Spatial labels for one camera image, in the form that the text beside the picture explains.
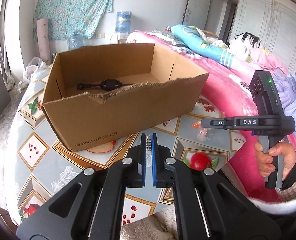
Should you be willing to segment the person's right hand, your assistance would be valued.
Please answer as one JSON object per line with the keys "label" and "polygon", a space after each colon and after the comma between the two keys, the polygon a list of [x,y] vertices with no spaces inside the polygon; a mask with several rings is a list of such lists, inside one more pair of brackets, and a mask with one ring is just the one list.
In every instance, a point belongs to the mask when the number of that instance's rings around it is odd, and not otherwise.
{"label": "person's right hand", "polygon": [[257,159],[257,165],[259,174],[262,177],[269,176],[275,171],[273,165],[273,157],[282,155],[284,157],[284,168],[283,168],[283,180],[286,179],[292,168],[296,164],[296,151],[292,144],[288,142],[279,142],[274,147],[268,150],[268,153],[263,152],[263,146],[260,142],[254,144],[255,156]]}

